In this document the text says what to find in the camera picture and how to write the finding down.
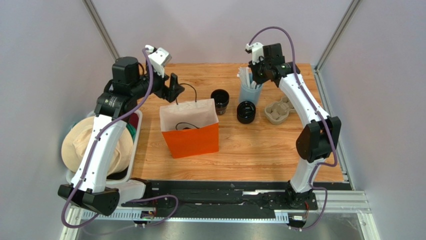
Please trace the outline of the orange paper bag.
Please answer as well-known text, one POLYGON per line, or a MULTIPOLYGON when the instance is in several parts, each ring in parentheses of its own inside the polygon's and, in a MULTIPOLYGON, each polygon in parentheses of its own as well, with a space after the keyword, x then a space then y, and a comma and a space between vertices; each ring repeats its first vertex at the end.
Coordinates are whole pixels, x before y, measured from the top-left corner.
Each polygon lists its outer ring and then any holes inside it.
POLYGON ((173 158, 219 151, 219 119, 212 98, 175 102, 159 108, 160 129, 173 158), (178 127, 194 129, 178 130, 178 127))

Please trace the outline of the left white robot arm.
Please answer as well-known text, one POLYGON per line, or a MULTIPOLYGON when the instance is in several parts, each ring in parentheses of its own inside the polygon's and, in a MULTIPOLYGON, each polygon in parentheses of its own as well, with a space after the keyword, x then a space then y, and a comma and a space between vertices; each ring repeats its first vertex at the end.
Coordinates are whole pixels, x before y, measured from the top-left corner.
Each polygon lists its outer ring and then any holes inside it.
POLYGON ((144 196, 145 180, 135 178, 108 186, 107 175, 119 138, 131 114, 139 109, 138 100, 144 102, 155 94, 171 103, 185 90, 176 74, 165 73, 170 59, 164 53, 148 56, 145 74, 140 74, 141 63, 135 57, 120 57, 112 65, 112 79, 96 102, 92 133, 81 165, 71 182, 58 188, 58 196, 67 204, 109 216, 121 204, 144 196))

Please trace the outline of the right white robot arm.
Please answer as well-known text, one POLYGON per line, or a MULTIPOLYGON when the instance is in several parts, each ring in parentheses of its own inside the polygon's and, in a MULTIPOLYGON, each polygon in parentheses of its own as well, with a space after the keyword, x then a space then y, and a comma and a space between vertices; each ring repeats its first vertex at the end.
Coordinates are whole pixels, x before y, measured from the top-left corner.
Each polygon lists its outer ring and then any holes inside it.
POLYGON ((252 55, 248 67, 253 80, 257 84, 274 82, 289 99, 304 126, 296 140, 300 159, 284 195, 286 204, 295 208, 307 202, 313 193, 313 180, 320 166, 336 150, 342 123, 316 101, 297 65, 285 61, 281 44, 248 43, 245 51, 252 55))

